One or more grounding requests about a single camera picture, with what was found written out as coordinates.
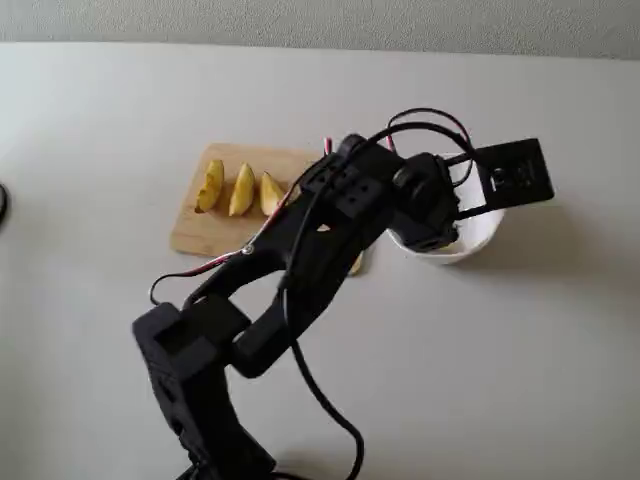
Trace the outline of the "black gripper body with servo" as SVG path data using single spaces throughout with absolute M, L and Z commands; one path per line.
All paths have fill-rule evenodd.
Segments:
M 452 231 L 452 181 L 444 160 L 430 153 L 410 157 L 393 177 L 396 210 L 391 230 L 401 239 Z

